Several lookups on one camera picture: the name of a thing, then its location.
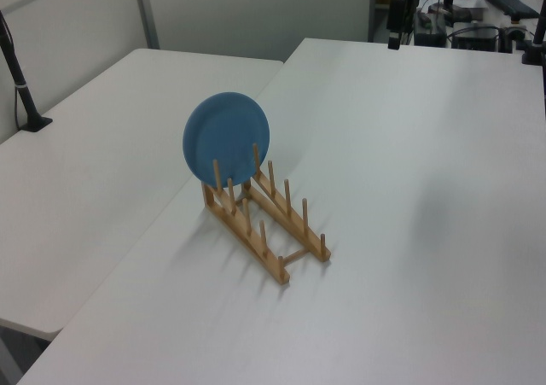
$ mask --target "black stand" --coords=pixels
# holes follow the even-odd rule
[[[540,15],[538,17],[537,30],[535,31],[535,38],[527,45],[526,52],[521,57],[521,63],[525,65],[537,65],[543,64],[543,40],[544,32],[546,31],[546,0],[543,0],[543,6],[540,9]]]
[[[44,118],[36,110],[31,92],[28,90],[25,77],[23,76],[23,72],[20,70],[19,62],[15,56],[14,43],[9,35],[8,26],[3,18],[2,11],[0,11],[0,46],[2,47],[3,55],[8,63],[11,76],[14,79],[15,88],[17,88],[17,91],[19,92],[20,99],[26,110],[27,121],[26,124],[20,129],[22,131],[39,131],[50,124],[53,120],[50,118]]]

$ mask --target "floor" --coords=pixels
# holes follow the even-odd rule
[[[48,345],[31,335],[0,328],[0,385],[15,385]]]

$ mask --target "computer equipment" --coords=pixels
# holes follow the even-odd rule
[[[520,0],[486,1],[488,3],[491,3],[493,6],[499,8],[501,11],[504,11],[504,14],[509,15],[510,17],[519,16],[521,19],[538,18],[538,12],[532,8],[529,8]]]
[[[445,23],[452,26],[456,22],[470,22],[473,20],[469,9],[453,5],[453,0],[444,0],[442,3],[435,3],[428,7],[432,14],[443,14]]]
[[[425,15],[428,21],[425,21],[423,15],[421,12],[414,15],[414,45],[444,48],[447,40],[444,17],[438,14],[428,14]]]
[[[497,29],[482,22],[457,22],[453,26],[451,48],[454,50],[483,50],[495,52]]]

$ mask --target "monitor arm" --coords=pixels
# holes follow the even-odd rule
[[[31,92],[26,85],[25,77],[20,69],[19,62],[15,56],[14,43],[9,33],[8,24],[3,18],[2,11],[0,11],[0,46],[2,52],[8,63],[9,71],[15,82],[15,88],[19,92],[19,96],[23,105],[25,106],[27,121],[26,124],[21,127],[23,131],[39,131],[47,126],[53,120],[50,118],[44,118],[36,110],[34,101],[32,100]]]

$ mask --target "black device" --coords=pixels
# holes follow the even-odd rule
[[[445,23],[452,26],[456,22],[470,22],[473,20],[469,9],[453,5],[453,0],[444,0],[441,4],[435,3],[428,7],[428,12],[443,14]]]
[[[422,19],[422,15],[426,16],[428,21]],[[415,14],[414,24],[413,37],[415,46],[445,47],[445,22],[442,15],[425,15],[418,12]]]
[[[457,22],[453,26],[452,35],[451,48],[453,49],[495,52],[497,29],[491,24]]]
[[[512,42],[516,42],[516,49],[520,45],[525,45],[526,38],[526,27],[525,26],[511,26],[508,28],[501,28],[498,33],[498,51],[511,54],[512,49],[514,48]]]
[[[532,8],[529,8],[527,5],[522,3],[520,0],[486,0],[488,3],[493,4],[493,6],[499,8],[504,12],[505,15],[510,17],[517,17],[519,19],[530,19],[538,18],[538,12]]]
[[[413,31],[413,14],[419,0],[391,0],[389,14],[386,21],[386,29],[391,33],[388,48],[398,50],[400,44],[409,41]]]
[[[538,17],[537,30],[532,42],[526,47],[526,51],[521,57],[521,62],[526,65],[542,65],[544,54],[544,33],[546,32],[546,0],[543,0],[543,6],[540,9]]]
[[[17,61],[17,56],[15,56],[14,43],[11,34],[9,33],[8,24],[3,18],[2,11],[0,11],[0,46],[2,47],[3,55],[6,58],[9,71],[15,82],[15,88],[17,89],[17,92],[19,92],[20,99],[26,110],[27,121],[20,129],[22,131],[39,131],[53,120],[44,118],[36,110],[31,92],[26,85],[25,77],[20,69],[19,61]]]

